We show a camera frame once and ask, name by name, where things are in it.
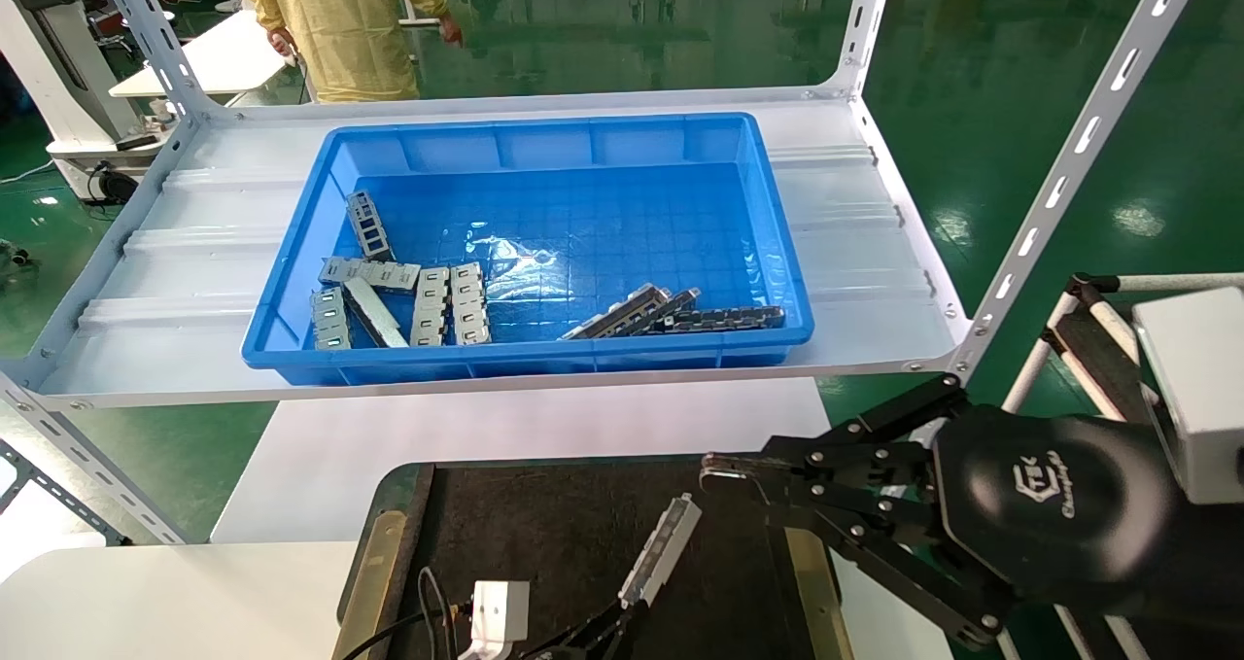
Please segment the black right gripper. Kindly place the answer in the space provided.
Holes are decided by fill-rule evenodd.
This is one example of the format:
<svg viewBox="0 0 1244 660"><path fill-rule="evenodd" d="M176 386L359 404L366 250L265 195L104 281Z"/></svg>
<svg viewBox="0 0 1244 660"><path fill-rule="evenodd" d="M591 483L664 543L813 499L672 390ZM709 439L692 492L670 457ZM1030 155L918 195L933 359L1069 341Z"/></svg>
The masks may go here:
<svg viewBox="0 0 1244 660"><path fill-rule="evenodd" d="M769 522L817 536L973 650L996 643L1013 592L1105 614L1144 607L1186 508L1157 438L1098 416L967 406L959 378L929 378L825 433L708 452L699 484L851 487L781 488L768 498ZM916 430L943 423L932 447L916 441ZM963 551L939 539L932 506L868 491L926 486L933 461L943 527Z"/></svg>

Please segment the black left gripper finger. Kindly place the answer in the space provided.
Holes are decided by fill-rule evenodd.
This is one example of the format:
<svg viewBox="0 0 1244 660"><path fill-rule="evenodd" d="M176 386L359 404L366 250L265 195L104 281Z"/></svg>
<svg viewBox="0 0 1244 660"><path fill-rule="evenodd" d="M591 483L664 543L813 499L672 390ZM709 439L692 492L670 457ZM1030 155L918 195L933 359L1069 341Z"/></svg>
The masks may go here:
<svg viewBox="0 0 1244 660"><path fill-rule="evenodd" d="M572 629L581 634L586 659L631 659L643 623L644 602L631 607L615 602Z"/></svg>
<svg viewBox="0 0 1244 660"><path fill-rule="evenodd" d="M550 641L541 643L537 648L526 651L520 659L586 659L583 641L578 636L581 634L577 630L569 629L569 631L554 636Z"/></svg>

